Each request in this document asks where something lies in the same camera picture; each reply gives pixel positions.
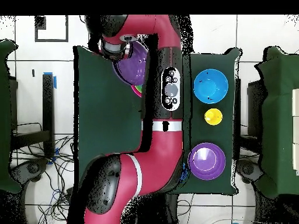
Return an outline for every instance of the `grey button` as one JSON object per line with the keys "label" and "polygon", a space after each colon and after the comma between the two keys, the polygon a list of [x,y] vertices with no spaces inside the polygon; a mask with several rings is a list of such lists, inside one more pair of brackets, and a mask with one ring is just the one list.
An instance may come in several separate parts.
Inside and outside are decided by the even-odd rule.
{"label": "grey button", "polygon": [[174,97],[178,94],[178,87],[175,86],[173,83],[169,83],[165,87],[165,94],[169,97]]}

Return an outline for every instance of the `red robot arm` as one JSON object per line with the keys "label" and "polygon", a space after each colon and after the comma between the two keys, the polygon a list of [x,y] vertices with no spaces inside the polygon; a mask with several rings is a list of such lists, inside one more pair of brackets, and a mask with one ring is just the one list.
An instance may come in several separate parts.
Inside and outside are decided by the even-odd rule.
{"label": "red robot arm", "polygon": [[102,35],[101,52],[111,60],[122,59],[125,46],[138,34],[158,35],[158,50],[148,55],[142,86],[140,149],[96,157],[79,189],[86,197],[85,224],[120,224],[132,197],[166,192],[179,182],[183,163],[180,28],[173,15],[101,16],[98,22],[87,16],[85,20],[91,33]]}

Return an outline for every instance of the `button panel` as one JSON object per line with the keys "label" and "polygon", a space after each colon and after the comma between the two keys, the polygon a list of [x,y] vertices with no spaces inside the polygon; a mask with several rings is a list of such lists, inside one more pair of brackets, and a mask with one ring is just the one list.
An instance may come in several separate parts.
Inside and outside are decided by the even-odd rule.
{"label": "button panel", "polygon": [[180,73],[174,67],[162,72],[161,103],[168,111],[175,111],[180,105]]}

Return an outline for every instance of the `purple bowl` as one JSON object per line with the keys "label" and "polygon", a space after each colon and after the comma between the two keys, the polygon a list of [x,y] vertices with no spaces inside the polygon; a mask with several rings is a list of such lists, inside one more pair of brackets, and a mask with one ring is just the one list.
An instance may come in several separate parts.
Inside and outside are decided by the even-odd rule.
{"label": "purple bowl", "polygon": [[123,82],[138,86],[144,83],[147,49],[137,41],[132,42],[131,45],[133,47],[132,56],[113,63],[113,69]]}
{"label": "purple bowl", "polygon": [[217,145],[205,142],[192,149],[188,163],[197,178],[213,180],[224,171],[226,161],[224,152]]}

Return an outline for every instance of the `yellow cup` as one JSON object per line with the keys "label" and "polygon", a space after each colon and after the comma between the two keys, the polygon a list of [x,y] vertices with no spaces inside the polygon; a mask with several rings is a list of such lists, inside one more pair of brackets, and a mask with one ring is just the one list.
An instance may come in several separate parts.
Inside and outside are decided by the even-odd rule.
{"label": "yellow cup", "polygon": [[211,108],[204,114],[204,119],[210,125],[217,125],[222,120],[222,113],[216,108]]}

